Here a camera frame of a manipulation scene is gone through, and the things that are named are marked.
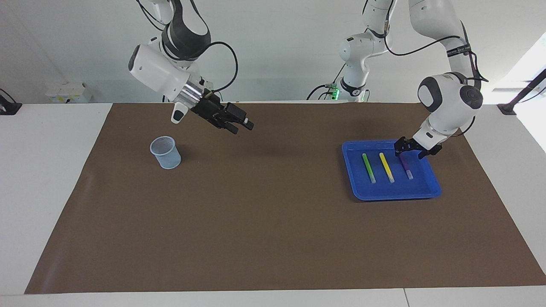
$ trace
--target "brown paper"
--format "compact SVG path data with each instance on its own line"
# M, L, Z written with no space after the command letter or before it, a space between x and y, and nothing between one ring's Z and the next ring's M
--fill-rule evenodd
M116 104L26 293L545 285L464 137L437 199L358 201L341 145L410 137L417 104L243 104L219 131L170 104ZM161 169L150 142L182 155Z

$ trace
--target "plastic tray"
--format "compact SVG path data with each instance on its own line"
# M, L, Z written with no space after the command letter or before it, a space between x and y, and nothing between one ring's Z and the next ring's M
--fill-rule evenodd
M343 144L343 156L349 172L354 195L365 201L427 199L439 197L442 189L426 158L419 160L418 151L403 152L402 156L413 173L410 180L402 162L394 155L395 140L349 141ZM385 154L395 182L392 184L379 157ZM370 161L376 183L372 184L362 159L366 154Z

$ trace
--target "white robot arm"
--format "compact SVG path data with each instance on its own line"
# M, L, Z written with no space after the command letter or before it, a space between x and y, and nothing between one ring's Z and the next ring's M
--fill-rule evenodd
M194 65L194 61L208 47L228 45L211 43L209 27L193 0L150 2L153 3L156 20L165 24L165 29L160 38L154 37L148 44L136 47L129 61L131 74L174 103L173 123L179 123L192 111L215 127L234 134L239 129L232 123L252 130L254 124L248 120L246 112L231 103L225 107L221 105L215 91L205 88L205 80Z
M369 69L365 60L390 51L390 14L397 0L366 1L363 16L366 31L347 38L340 55L347 64L346 75L337 81L339 99L361 101ZM468 123L481 108L479 89L482 80L464 25L450 0L409 0L411 24L419 34L444 45L451 72L425 78L419 85L418 97L431 115L412 139L401 138L395 144L396 154L420 150L420 158L435 155L441 143Z

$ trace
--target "translucent cup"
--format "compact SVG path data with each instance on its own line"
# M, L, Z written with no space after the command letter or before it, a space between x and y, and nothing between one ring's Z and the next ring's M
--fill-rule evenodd
M182 157L176 149L176 142L172 137L165 136L153 140L150 144L150 151L164 169L173 169L182 161Z

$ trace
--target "white wall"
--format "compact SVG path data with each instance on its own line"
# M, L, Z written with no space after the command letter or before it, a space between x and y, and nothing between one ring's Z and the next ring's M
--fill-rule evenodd
M226 100L305 99L332 81L343 64L337 46L361 32L365 0L196 0L213 40L236 50L240 75ZM543 0L456 0L479 67L492 85L546 31ZM99 102L158 101L128 73L134 47L157 35L134 0L0 0L0 86L25 103L46 102L46 84L85 82ZM407 1L393 14L395 51L430 39L413 31ZM233 73L227 49L213 47L199 60L216 86ZM374 101L415 101L422 78L448 71L442 46L399 58L369 60Z

